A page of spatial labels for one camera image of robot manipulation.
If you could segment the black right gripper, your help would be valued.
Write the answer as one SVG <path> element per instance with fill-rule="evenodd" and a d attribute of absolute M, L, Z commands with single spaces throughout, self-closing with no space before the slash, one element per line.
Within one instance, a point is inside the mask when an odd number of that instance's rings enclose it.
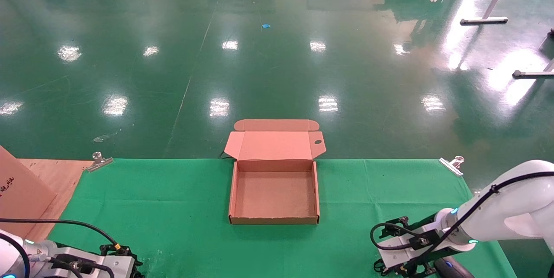
<path fill-rule="evenodd" d="M 431 250 L 430 242 L 390 243 L 390 274 L 401 278 L 428 278 L 438 273 L 435 263 L 461 253 L 449 244 L 441 243 Z"/>

